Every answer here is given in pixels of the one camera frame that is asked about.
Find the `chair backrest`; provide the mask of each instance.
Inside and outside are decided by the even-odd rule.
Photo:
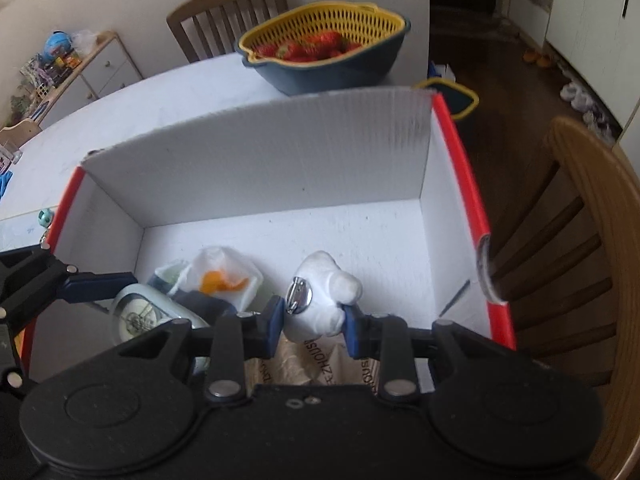
[[[0,130],[0,144],[4,144],[5,141],[10,140],[15,144],[16,148],[20,148],[41,131],[42,130],[36,123],[30,119],[24,119],[15,126],[2,128],[2,130]]]
[[[200,61],[200,57],[187,36],[182,22],[192,20],[196,29],[200,43],[207,57],[213,57],[207,35],[198,19],[199,14],[206,16],[209,23],[210,36],[215,42],[217,54],[227,54],[234,51],[234,44],[239,37],[247,31],[247,28],[255,27],[258,23],[264,22],[281,12],[288,10],[287,0],[274,0],[274,6],[270,6],[268,0],[190,0],[174,10],[166,17],[167,25],[175,36],[184,55],[190,63]],[[235,23],[230,20],[230,14],[235,16],[238,28],[234,29]]]
[[[500,253],[509,248],[519,226],[559,172],[569,177],[578,196],[529,241],[517,246],[511,244],[514,249],[511,254],[500,258],[504,256]],[[539,266],[534,275],[520,273],[518,280],[509,283],[508,277],[518,274],[518,269],[552,240],[575,234],[575,230],[572,233],[571,228],[566,227],[583,209],[593,220],[594,234],[583,238],[560,257]],[[493,232],[490,257],[495,270],[492,278],[502,297],[511,301],[518,346],[521,340],[524,342],[522,351],[552,365],[559,362],[558,356],[572,356],[573,360],[564,361],[570,365],[562,370],[572,373],[580,368],[578,365],[584,365],[580,362],[580,352],[608,345],[612,357],[609,369],[575,374],[587,384],[606,391],[606,395],[601,396],[605,410],[604,429],[590,457],[590,467],[603,479],[623,479],[632,472],[637,474],[640,454],[640,192],[632,177],[582,124],[569,118],[555,118],[527,170],[518,196]],[[518,311],[518,305],[527,296],[557,283],[590,254],[601,250],[608,262],[608,276],[561,294],[557,301],[529,303],[525,311]],[[598,303],[601,298],[607,298],[607,301]],[[598,308],[590,310],[588,305],[594,304],[594,300]],[[601,316],[607,309],[611,312]],[[577,321],[579,329],[575,330]],[[552,326],[554,333],[551,339],[545,340],[545,332],[549,333],[545,327]]]

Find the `blue bowl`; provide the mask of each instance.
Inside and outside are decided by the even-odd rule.
[[[236,43],[236,52],[242,55],[245,67],[255,69],[274,87],[286,95],[299,95],[328,90],[341,90],[380,83],[396,62],[404,37],[411,23],[404,19],[405,26],[394,35],[364,47],[359,52],[345,54],[313,63],[281,64],[264,59],[249,62],[248,53]]]

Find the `white cabinet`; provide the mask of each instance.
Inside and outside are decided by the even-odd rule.
[[[546,40],[624,127],[640,98],[640,0],[554,0]]]
[[[107,95],[113,94],[118,90],[122,90],[127,86],[133,85],[133,83],[137,83],[138,81],[140,81],[138,72],[133,68],[133,65],[127,61],[104,86],[98,94],[98,97],[106,97]]]
[[[554,0],[546,40],[567,59],[576,44],[583,9],[584,0]]]
[[[96,50],[74,70],[60,88],[50,94],[52,104],[40,120],[42,129],[97,98],[105,97],[142,79],[117,35],[114,32],[105,34]]]
[[[633,116],[618,144],[636,175],[640,177],[640,113],[636,112]]]
[[[127,56],[117,41],[111,41],[89,65],[82,70],[82,77],[99,95],[100,90],[116,74],[118,69],[127,61]]]
[[[609,72],[606,95],[611,113],[622,127],[640,98],[640,0],[625,0],[616,31],[614,69]]]
[[[57,123],[63,117],[71,115],[76,110],[95,101],[95,94],[84,82],[82,76],[74,79],[58,98],[53,108],[44,116],[40,127],[44,130],[53,123]]]
[[[607,74],[615,70],[616,31],[624,0],[584,0],[571,64],[608,105]]]

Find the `metal badge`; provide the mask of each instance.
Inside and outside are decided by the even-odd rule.
[[[304,278],[294,276],[287,291],[287,313],[300,314],[310,304],[313,292]]]

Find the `white plush toy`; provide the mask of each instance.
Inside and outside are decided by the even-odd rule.
[[[303,280],[298,282],[306,301],[300,303],[295,314],[285,314],[284,335],[296,343],[338,335],[344,323],[339,304],[351,305],[360,299],[360,280],[341,270],[324,251],[306,257],[295,278]]]

